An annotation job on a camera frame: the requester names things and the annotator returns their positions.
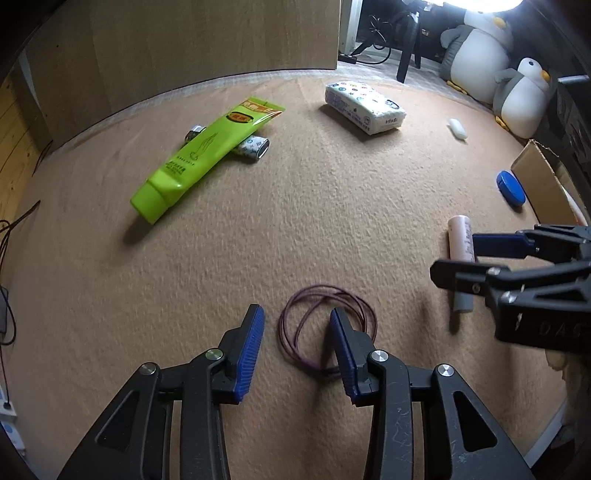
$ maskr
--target small penguin plush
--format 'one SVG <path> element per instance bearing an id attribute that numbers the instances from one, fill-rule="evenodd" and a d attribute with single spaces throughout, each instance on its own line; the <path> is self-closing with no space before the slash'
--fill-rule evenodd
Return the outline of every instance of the small penguin plush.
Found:
<path id="1" fill-rule="evenodd" d="M 498 88 L 492 109 L 496 122 L 518 137 L 531 138 L 550 100 L 550 75 L 537 61 L 526 58 L 517 70 L 497 72 L 495 81 Z"/>
<path id="2" fill-rule="evenodd" d="M 495 72 L 509 66 L 513 50 L 511 26 L 494 14 L 466 11 L 465 25 L 441 34 L 446 54 L 439 75 L 456 90 L 476 100 L 492 103 Z"/>

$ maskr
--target white tissue package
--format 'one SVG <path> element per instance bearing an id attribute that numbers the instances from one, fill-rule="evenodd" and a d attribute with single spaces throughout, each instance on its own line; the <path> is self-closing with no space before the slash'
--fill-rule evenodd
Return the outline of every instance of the white tissue package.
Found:
<path id="1" fill-rule="evenodd" d="M 329 83 L 324 99 L 369 135 L 399 128 L 404 108 L 361 82 Z"/>

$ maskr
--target green tube cap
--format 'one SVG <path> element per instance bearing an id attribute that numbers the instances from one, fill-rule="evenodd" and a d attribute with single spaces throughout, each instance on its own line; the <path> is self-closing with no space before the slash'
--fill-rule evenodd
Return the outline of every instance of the green tube cap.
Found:
<path id="1" fill-rule="evenodd" d="M 168 205 L 160 192 L 149 182 L 144 183 L 131 197 L 131 205 L 152 225 L 168 210 Z"/>

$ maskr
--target blue cap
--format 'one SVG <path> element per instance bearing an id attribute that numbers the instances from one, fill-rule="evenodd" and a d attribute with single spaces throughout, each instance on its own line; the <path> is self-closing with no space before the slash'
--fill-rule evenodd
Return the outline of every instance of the blue cap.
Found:
<path id="1" fill-rule="evenodd" d="M 525 203 L 525 192 L 521 183 L 508 171 L 503 170 L 496 176 L 496 185 L 511 205 L 520 207 Z"/>

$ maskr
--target white belly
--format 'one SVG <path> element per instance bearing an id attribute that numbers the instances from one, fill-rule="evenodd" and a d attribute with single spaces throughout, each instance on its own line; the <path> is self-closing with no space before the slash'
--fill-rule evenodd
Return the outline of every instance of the white belly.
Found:
<path id="1" fill-rule="evenodd" d="M 495 96 L 495 72 L 509 66 L 503 45 L 489 34 L 474 29 L 460 47 L 452 63 L 452 82 L 476 100 L 492 103 Z"/>
<path id="2" fill-rule="evenodd" d="M 546 95 L 529 78 L 522 78 L 503 103 L 501 118 L 521 138 L 531 138 L 548 105 Z"/>

